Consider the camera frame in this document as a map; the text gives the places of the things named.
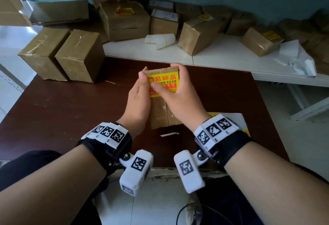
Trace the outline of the person's right hand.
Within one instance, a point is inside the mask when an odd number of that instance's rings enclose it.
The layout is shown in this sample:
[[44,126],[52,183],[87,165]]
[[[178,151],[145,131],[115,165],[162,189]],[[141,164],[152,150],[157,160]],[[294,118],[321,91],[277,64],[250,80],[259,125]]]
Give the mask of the person's right hand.
[[211,115],[203,107],[186,66],[180,63],[172,63],[170,66],[179,68],[179,87],[170,99],[164,101],[173,115],[194,133],[202,123],[211,118]]

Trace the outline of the person's left hand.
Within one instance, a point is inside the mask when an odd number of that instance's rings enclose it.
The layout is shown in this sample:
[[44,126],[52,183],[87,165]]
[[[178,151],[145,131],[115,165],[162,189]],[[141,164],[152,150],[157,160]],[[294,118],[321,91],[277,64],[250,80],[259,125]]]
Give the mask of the person's left hand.
[[139,80],[135,82],[132,89],[129,91],[127,105],[122,117],[117,120],[117,123],[128,130],[132,140],[140,135],[145,128],[145,124],[149,117],[151,101],[150,97],[138,96]]

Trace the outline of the small box with yellow sticker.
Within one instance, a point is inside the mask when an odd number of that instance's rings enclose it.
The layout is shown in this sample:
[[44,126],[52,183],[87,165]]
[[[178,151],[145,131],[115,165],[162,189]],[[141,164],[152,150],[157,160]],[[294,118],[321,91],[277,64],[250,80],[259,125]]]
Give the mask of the small box with yellow sticker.
[[[172,93],[175,93],[179,87],[179,68],[169,67],[162,69],[146,70],[145,74],[149,82],[156,82]],[[182,124],[172,113],[164,99],[150,88],[150,128],[157,129]]]

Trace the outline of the person's right forearm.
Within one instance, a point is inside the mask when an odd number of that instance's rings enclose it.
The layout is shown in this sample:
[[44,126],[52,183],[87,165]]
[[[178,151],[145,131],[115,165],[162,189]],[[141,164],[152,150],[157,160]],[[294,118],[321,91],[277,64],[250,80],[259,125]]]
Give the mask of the person's right forearm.
[[329,184],[249,142],[224,166],[265,225],[329,225]]

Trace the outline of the person's left forearm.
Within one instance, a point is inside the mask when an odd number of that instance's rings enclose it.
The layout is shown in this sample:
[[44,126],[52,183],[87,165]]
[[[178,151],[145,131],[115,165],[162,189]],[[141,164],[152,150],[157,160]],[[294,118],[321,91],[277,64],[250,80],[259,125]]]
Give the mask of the person's left forearm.
[[0,192],[0,225],[70,224],[107,172],[84,145]]

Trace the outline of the curled white backing paper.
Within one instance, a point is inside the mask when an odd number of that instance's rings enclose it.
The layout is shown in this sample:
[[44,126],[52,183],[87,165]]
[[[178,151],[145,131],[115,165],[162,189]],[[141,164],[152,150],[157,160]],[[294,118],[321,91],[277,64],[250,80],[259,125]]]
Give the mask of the curled white backing paper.
[[168,33],[168,34],[147,35],[144,43],[154,45],[156,50],[160,50],[174,44],[175,41],[176,41],[176,36],[173,33]]

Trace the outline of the pile of cardboard parcels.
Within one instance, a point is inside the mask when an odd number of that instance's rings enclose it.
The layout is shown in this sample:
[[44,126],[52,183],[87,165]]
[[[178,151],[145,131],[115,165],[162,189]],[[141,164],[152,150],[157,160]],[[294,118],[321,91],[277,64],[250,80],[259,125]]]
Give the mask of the pile of cardboard parcels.
[[109,41],[173,34],[183,16],[179,47],[195,56],[211,45],[218,33],[244,36],[258,19],[306,17],[329,6],[329,0],[92,0]]

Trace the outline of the black left wristband with markers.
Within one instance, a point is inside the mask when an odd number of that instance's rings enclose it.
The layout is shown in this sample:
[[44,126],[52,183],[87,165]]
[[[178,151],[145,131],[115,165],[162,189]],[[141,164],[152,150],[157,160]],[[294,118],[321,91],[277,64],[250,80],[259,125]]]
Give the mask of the black left wristband with markers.
[[108,177],[117,170],[119,159],[130,153],[132,141],[129,131],[119,123],[102,122],[82,136],[75,146],[84,145]]

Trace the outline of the black wristband with markers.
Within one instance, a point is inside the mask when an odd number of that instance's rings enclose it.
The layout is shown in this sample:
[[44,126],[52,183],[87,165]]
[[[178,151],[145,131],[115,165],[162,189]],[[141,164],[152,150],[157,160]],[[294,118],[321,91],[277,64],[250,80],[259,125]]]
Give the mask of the black wristband with markers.
[[193,133],[206,157],[222,167],[246,144],[256,142],[236,122],[223,114],[210,117]]
[[82,136],[75,146],[84,145],[108,177],[117,170],[119,159],[130,153],[132,141],[129,131],[119,123],[102,122]]

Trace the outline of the taped brown cardboard box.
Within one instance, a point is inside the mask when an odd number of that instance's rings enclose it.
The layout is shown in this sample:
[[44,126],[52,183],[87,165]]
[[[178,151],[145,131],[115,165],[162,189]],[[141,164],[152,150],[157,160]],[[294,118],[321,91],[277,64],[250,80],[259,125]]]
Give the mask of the taped brown cardboard box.
[[69,78],[55,58],[56,53],[70,36],[71,31],[44,27],[18,56],[42,79],[68,81]]
[[105,59],[101,34],[74,29],[55,58],[70,80],[95,83]]

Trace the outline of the white metal shelf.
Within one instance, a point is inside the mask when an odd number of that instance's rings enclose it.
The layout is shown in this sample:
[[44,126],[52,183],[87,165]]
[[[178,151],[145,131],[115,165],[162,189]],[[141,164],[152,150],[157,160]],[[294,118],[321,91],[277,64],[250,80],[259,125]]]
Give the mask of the white metal shelf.
[[298,87],[298,85],[309,85],[329,88],[329,76],[320,73],[315,77],[299,75],[279,52],[257,57],[240,43],[240,38],[237,36],[220,34],[208,48],[196,56],[188,55],[178,47],[177,42],[156,50],[155,44],[146,44],[144,40],[142,38],[105,43],[103,45],[105,55],[140,61],[179,62],[185,65],[247,71],[258,81],[287,83],[301,108],[301,111],[291,116],[293,120],[305,120],[329,110],[329,97],[310,104]]

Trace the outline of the black right wristband with markers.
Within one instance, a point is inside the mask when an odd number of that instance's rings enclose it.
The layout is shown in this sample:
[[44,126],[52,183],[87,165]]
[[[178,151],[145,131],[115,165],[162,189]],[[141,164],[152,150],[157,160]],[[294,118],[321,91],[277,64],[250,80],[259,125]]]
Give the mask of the black right wristband with markers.
[[206,157],[222,167],[246,144],[256,142],[236,122],[223,114],[210,117],[193,133]]

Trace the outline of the flat cardboard sheet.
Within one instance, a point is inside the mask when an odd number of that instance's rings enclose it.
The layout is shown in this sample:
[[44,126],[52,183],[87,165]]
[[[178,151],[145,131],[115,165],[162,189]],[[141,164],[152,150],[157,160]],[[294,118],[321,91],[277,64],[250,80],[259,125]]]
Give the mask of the flat cardboard sheet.
[[35,25],[55,25],[89,20],[87,0],[62,2],[31,2],[29,20]]

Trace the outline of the crumpled white paper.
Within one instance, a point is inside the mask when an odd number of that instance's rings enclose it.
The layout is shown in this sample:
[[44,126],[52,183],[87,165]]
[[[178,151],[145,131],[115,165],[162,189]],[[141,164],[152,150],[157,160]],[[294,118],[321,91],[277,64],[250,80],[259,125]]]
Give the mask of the crumpled white paper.
[[298,40],[280,44],[273,53],[274,60],[289,66],[295,73],[305,77],[316,77],[317,70],[314,59],[306,52]]

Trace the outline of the white metal rack rail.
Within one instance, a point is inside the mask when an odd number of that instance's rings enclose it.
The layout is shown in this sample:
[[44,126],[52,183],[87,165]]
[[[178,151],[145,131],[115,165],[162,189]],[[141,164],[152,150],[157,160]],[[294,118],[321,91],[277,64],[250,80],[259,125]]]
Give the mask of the white metal rack rail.
[[19,92],[23,93],[26,89],[26,85],[20,81],[16,76],[14,76],[8,69],[6,69],[0,63],[0,78],[10,84],[14,89],[18,90]]

